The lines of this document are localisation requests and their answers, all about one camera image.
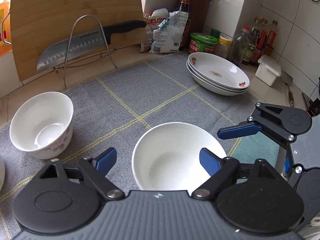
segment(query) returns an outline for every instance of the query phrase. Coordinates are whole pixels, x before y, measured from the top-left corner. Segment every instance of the food package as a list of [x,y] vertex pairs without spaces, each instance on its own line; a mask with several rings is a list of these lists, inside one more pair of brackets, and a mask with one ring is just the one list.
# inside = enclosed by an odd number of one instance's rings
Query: food package
[[141,51],[150,50],[151,44],[153,43],[153,31],[157,30],[158,25],[163,22],[163,20],[169,18],[169,12],[166,8],[155,10],[151,16],[145,13],[146,18],[146,42],[141,43]]
[[153,43],[149,53],[176,53],[188,20],[188,13],[176,11],[169,13],[169,20],[161,23],[162,27],[153,31]]

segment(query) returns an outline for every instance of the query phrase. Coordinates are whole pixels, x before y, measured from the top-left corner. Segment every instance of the kitchen counter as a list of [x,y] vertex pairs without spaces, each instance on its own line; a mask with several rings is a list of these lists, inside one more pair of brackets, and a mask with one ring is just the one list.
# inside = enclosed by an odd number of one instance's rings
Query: kitchen counter
[[[120,49],[112,54],[112,58],[119,68],[158,57],[165,57],[165,55],[152,55],[147,52],[140,53],[140,45]],[[99,56],[84,59],[75,64],[84,64],[97,58],[99,58]],[[265,101],[269,104],[289,106],[288,88],[281,80],[276,80],[273,86],[269,87],[267,84],[255,77],[254,74],[257,67],[241,65],[240,68],[250,79],[248,91],[258,100],[261,102]],[[67,88],[71,88],[79,83],[91,80],[111,71],[114,71],[114,66],[111,64],[108,57],[92,63],[89,66],[69,69],[66,71]],[[63,71],[59,71],[58,73],[51,71],[46,75],[26,83],[24,86],[0,99],[0,127],[11,120],[18,108],[31,97],[47,91],[63,92],[62,77]],[[291,86],[291,90],[294,96],[295,107],[305,109],[301,90],[294,84]]]

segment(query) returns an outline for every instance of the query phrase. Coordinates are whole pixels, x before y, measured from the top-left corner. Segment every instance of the black knife handles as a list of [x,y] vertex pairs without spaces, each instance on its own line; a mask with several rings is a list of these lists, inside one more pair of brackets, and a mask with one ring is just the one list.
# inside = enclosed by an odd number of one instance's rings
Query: black knife handles
[[113,33],[126,33],[137,28],[145,28],[147,23],[140,20],[132,20],[123,23],[117,23],[103,27],[104,35],[106,36],[107,43],[111,43],[111,35]]

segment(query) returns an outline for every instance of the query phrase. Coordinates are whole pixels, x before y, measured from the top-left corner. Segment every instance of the knife rack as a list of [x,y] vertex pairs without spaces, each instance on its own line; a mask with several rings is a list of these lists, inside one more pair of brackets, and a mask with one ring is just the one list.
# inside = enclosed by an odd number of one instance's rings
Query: knife rack
[[104,35],[103,28],[102,28],[102,24],[101,24],[100,20],[99,20],[97,17],[95,17],[94,15],[83,15],[83,16],[81,16],[80,18],[78,18],[78,19],[75,21],[75,23],[74,23],[74,25],[73,25],[73,27],[72,27],[72,29],[71,29],[70,37],[69,37],[69,40],[68,40],[68,46],[67,46],[67,50],[66,50],[66,57],[65,57],[65,60],[64,60],[64,67],[63,67],[63,68],[62,68],[62,67],[61,67],[61,68],[55,68],[55,67],[53,68],[53,69],[56,70],[56,71],[59,71],[59,70],[62,70],[62,69],[63,69],[63,89],[64,89],[64,90],[67,88],[67,86],[66,86],[66,69],[67,69],[67,68],[83,67],[83,66],[85,66],[85,65],[92,64],[92,63],[94,63],[94,62],[96,62],[96,61],[98,61],[98,60],[100,60],[100,59],[102,59],[102,58],[104,58],[104,57],[106,56],[106,55],[105,55],[105,56],[102,56],[102,52],[101,52],[101,54],[100,54],[101,57],[100,57],[99,59],[97,59],[97,60],[94,60],[94,61],[89,62],[89,63],[86,63],[86,64],[82,64],[82,65],[67,67],[67,61],[68,61],[68,56],[69,56],[69,50],[70,50],[70,44],[71,44],[71,40],[72,40],[73,30],[75,29],[75,27],[76,27],[76,25],[77,25],[77,23],[78,23],[79,21],[81,21],[81,20],[84,19],[84,18],[88,18],[88,17],[91,17],[91,18],[96,19],[97,22],[99,23],[100,30],[101,30],[101,33],[102,33],[102,36],[103,36],[103,40],[104,40],[104,44],[105,44],[105,46],[107,47],[107,51],[108,51],[108,55],[109,55],[110,61],[111,61],[111,63],[114,65],[115,69],[119,69],[118,66],[114,63],[114,61],[113,61],[113,59],[112,59],[112,57],[111,57],[111,53],[110,53],[110,50],[109,50],[109,46],[108,46],[108,43],[107,43],[107,40],[106,40],[106,36]]

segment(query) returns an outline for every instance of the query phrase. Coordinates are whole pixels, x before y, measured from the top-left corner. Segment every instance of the ceramic bowl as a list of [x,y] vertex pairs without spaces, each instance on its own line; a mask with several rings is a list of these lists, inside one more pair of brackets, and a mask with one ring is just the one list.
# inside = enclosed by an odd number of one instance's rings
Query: ceramic bowl
[[39,94],[14,115],[10,139],[19,150],[36,158],[50,159],[68,146],[73,133],[73,104],[59,92]]
[[241,90],[250,84],[240,68],[217,55],[195,52],[189,55],[188,61],[199,75],[222,87]]
[[194,73],[192,71],[192,69],[187,65],[188,70],[190,71],[193,79],[202,87],[206,88],[207,90],[219,94],[219,95],[223,95],[223,96],[236,96],[236,95],[240,95],[246,92],[246,90],[241,91],[241,92],[230,92],[230,91],[226,91],[224,89],[220,89],[216,86],[213,86],[211,84],[209,84],[208,82],[204,81],[203,79],[199,78],[196,73]]
[[248,89],[248,88],[245,88],[245,89],[242,89],[242,90],[235,90],[235,89],[225,88],[225,87],[222,87],[222,86],[220,86],[220,85],[218,85],[218,84],[215,84],[215,83],[211,82],[210,80],[207,80],[206,78],[200,76],[200,75],[194,70],[194,68],[193,68],[193,66],[190,64],[190,62],[188,62],[188,61],[187,61],[187,68],[189,68],[189,69],[192,71],[192,73],[193,73],[194,75],[196,75],[198,78],[200,78],[200,79],[202,79],[203,81],[207,82],[208,84],[210,84],[210,85],[212,85],[212,86],[214,86],[214,87],[220,88],[220,89],[222,89],[222,90],[229,91],[229,92],[234,92],[234,93],[240,93],[240,94],[241,94],[242,92],[247,91],[247,89]]
[[169,122],[153,127],[133,150],[136,183],[141,190],[188,190],[191,195],[210,178],[199,161],[203,147],[220,158],[226,157],[220,143],[195,125]]

